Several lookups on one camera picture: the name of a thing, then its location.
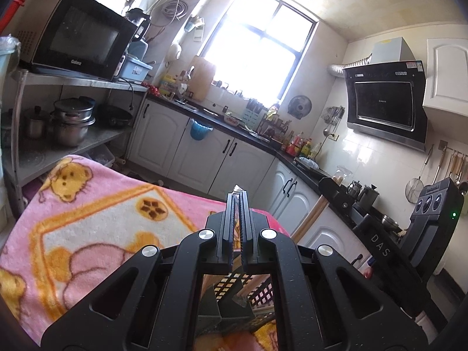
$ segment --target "shelf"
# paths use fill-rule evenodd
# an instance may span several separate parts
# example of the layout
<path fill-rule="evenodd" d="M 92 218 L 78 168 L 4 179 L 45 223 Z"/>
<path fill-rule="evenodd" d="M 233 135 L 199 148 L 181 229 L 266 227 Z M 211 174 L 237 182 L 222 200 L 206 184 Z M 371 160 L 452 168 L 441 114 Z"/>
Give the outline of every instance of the shelf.
<path fill-rule="evenodd" d="M 20 187 L 37 178 L 41 174 L 51 170 L 57 161 L 69 154 L 81 154 L 100 144 L 132 131 L 131 127 L 123 129 L 103 128 L 92 125 L 88 129 L 85 140 L 75 148 L 58 145 L 51 138 L 41 140 L 20 139 L 18 184 Z M 11 164 L 11 149 L 3 151 L 3 168 L 14 179 Z"/>
<path fill-rule="evenodd" d="M 21 78 L 21 70 L 17 70 L 12 74 L 12 78 L 19 82 Z M 34 74 L 27 73 L 26 85 L 77 85 L 82 87 L 108 88 L 112 90 L 131 91 L 127 82 L 108 82 L 105 80 L 73 78 L 60 75 Z M 146 92 L 148 88 L 132 83 L 135 92 Z"/>

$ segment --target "silver bolt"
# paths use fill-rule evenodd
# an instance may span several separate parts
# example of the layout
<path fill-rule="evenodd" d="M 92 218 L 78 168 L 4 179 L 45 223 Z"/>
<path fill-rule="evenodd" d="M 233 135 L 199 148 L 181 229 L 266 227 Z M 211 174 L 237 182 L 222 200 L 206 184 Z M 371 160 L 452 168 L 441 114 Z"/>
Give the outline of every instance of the silver bolt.
<path fill-rule="evenodd" d="M 141 253 L 143 254 L 143 256 L 151 257 L 151 256 L 154 256 L 156 253 L 158 253 L 158 248 L 156 248 L 155 246 L 149 245 L 147 247 L 144 247 L 141 250 Z"/>
<path fill-rule="evenodd" d="M 318 251 L 322 256 L 330 256 L 331 254 L 333 254 L 333 248 L 331 248 L 328 245 L 321 245 Z"/>
<path fill-rule="evenodd" d="M 262 232 L 261 232 L 261 235 L 265 238 L 265 239 L 274 239 L 276 238 L 276 231 L 275 230 L 272 230 L 270 228 L 267 228 L 267 229 L 264 229 Z"/>
<path fill-rule="evenodd" d="M 203 240 L 209 240 L 214 236 L 214 232 L 212 230 L 201 230 L 198 233 L 198 237 Z"/>

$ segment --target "black microwave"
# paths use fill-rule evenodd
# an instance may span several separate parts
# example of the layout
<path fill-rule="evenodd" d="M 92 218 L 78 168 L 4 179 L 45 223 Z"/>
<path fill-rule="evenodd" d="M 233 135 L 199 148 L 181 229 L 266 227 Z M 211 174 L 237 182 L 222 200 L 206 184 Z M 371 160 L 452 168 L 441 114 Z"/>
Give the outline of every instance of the black microwave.
<path fill-rule="evenodd" d="M 390 62 L 344 69 L 348 128 L 425 151 L 423 63 Z"/>
<path fill-rule="evenodd" d="M 26 64 L 111 80 L 136 30 L 95 0 L 33 0 L 16 37 Z"/>

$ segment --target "cutting board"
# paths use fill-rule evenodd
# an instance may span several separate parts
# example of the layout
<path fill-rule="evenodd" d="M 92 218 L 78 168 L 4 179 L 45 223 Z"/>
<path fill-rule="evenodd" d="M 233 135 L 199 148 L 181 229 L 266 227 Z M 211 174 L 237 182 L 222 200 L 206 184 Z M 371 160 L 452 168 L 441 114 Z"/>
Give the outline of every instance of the cutting board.
<path fill-rule="evenodd" d="M 192 66 L 195 66 L 195 69 L 192 71 L 192 78 L 189 81 L 189 91 L 193 92 L 192 99 L 203 101 L 208 95 L 216 73 L 216 66 L 200 56 L 193 57 L 189 70 Z"/>

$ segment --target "silver flexible duct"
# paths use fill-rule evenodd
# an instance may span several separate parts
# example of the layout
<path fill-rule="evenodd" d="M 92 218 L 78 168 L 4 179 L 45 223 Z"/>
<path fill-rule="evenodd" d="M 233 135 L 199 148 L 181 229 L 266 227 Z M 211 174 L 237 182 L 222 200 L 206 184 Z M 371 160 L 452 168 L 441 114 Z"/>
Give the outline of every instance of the silver flexible duct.
<path fill-rule="evenodd" d="M 344 78 L 345 74 L 343 73 L 343 69 L 348 69 L 350 67 L 365 66 L 366 64 L 369 64 L 371 62 L 371 59 L 372 54 L 369 55 L 367 58 L 363 58 L 359 61 L 349 64 L 331 64 L 327 67 L 327 71 L 334 77 Z"/>

